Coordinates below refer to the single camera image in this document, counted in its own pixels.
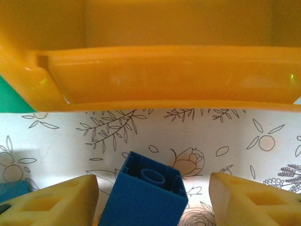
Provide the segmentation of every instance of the blue plastic piece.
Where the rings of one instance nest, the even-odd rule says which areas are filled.
[[[26,181],[0,184],[0,203],[29,193]]]
[[[99,226],[177,226],[187,203],[178,170],[130,152]]]

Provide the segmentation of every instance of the drawn flower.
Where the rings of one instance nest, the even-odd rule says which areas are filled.
[[[4,167],[2,177],[4,181],[8,183],[22,180],[24,178],[24,172],[31,172],[30,169],[26,166],[23,166],[23,164],[31,164],[37,161],[34,158],[22,158],[16,162],[13,156],[13,144],[9,136],[6,137],[6,145],[0,145],[0,150],[3,151],[0,153],[0,165]],[[25,180],[27,180],[31,189],[39,189],[32,179],[25,178]]]
[[[24,119],[34,119],[35,121],[28,127],[29,129],[37,126],[38,124],[44,126],[44,127],[47,127],[49,129],[59,129],[58,126],[55,126],[55,125],[52,125],[52,124],[49,124],[47,122],[44,122],[44,121],[41,121],[42,119],[45,119],[46,117],[48,116],[48,113],[33,113],[32,115],[24,115],[22,116],[22,118]]]
[[[261,124],[256,121],[255,119],[253,119],[253,123],[254,126],[256,127],[256,129],[263,134],[263,128],[261,126]],[[273,133],[278,132],[279,130],[281,130],[284,127],[284,124],[281,126],[278,126],[274,129],[272,129],[270,132],[268,132],[267,135],[264,136],[257,136],[253,139],[253,141],[249,144],[249,146],[247,147],[247,149],[251,149],[252,147],[254,147],[257,143],[259,145],[259,147],[266,152],[271,151],[274,147],[275,147],[275,140],[272,136],[270,136]]]
[[[188,208],[184,211],[178,226],[215,226],[213,210],[201,202],[202,207]]]
[[[175,151],[175,161],[173,167],[180,171],[183,177],[198,175],[204,167],[204,154],[198,149],[188,148],[177,156]]]

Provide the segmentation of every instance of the orange plastic shelf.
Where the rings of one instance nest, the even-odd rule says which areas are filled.
[[[300,111],[301,1],[2,0],[0,74],[37,111]]]

